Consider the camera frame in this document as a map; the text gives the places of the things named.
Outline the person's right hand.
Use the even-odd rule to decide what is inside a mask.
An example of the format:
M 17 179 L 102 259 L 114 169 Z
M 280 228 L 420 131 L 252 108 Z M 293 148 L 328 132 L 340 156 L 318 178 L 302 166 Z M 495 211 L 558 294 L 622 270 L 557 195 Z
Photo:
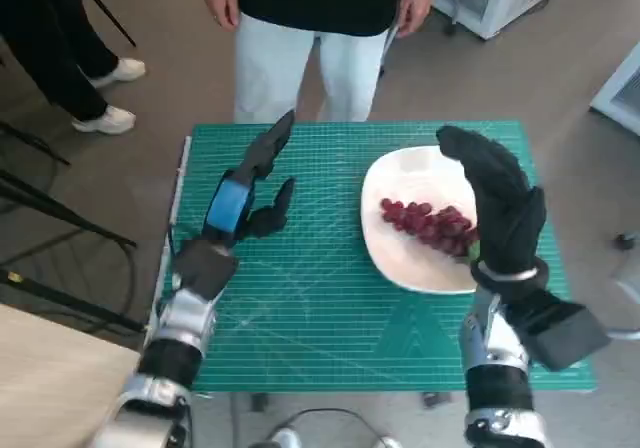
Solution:
M 240 21 L 238 0 L 204 0 L 216 23 L 227 31 L 235 31 Z

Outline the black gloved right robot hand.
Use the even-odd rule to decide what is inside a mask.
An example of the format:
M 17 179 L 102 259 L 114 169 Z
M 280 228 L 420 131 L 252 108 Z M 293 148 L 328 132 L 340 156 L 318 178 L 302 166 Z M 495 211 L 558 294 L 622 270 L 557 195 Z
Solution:
M 494 140 L 450 125 L 436 137 L 441 153 L 462 164 L 474 191 L 480 260 L 498 275 L 533 269 L 546 222 L 544 190 L 532 186 L 515 155 Z

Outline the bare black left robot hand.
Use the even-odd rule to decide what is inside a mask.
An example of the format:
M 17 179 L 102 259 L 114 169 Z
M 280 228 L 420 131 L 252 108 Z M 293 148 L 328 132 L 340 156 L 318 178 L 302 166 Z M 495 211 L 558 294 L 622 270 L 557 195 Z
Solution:
M 281 231 L 295 188 L 288 178 L 273 202 L 255 210 L 255 183 L 266 179 L 286 146 L 295 121 L 293 110 L 249 144 L 241 163 L 224 172 L 207 209 L 201 234 L 212 243 L 232 247 L 249 238 L 263 238 Z

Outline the person's left hand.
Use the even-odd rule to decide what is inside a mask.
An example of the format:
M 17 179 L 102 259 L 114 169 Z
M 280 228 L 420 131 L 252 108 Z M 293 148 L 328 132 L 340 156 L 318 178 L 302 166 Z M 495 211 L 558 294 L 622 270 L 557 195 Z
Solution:
M 397 17 L 398 38 L 415 33 L 424 23 L 432 6 L 432 0 L 400 0 Z

